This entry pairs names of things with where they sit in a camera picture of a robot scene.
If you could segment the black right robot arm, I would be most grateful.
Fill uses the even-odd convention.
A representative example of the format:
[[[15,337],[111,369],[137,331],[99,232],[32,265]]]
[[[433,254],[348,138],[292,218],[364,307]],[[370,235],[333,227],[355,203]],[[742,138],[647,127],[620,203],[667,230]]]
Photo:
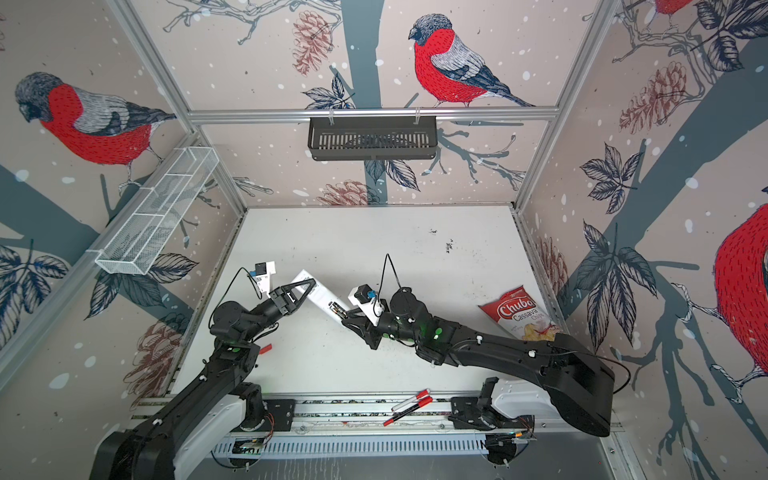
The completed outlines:
[[[362,285],[352,292],[355,308],[328,303],[341,325],[376,350],[385,338],[403,343],[430,364],[472,366],[536,385],[549,396],[560,417],[577,430],[606,437],[611,430],[615,374],[574,337],[517,340],[490,335],[431,314],[409,287],[390,302]]]

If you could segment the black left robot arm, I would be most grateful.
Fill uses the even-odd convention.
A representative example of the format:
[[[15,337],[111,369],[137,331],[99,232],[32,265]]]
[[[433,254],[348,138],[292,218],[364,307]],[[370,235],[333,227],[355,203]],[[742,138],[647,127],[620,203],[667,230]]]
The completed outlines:
[[[279,286],[251,310],[235,301],[218,305],[210,327],[214,351],[201,372],[149,419],[103,440],[91,478],[186,479],[235,429],[289,430],[294,401],[266,401],[247,378],[261,352],[257,338],[298,310],[315,285],[308,278]]]

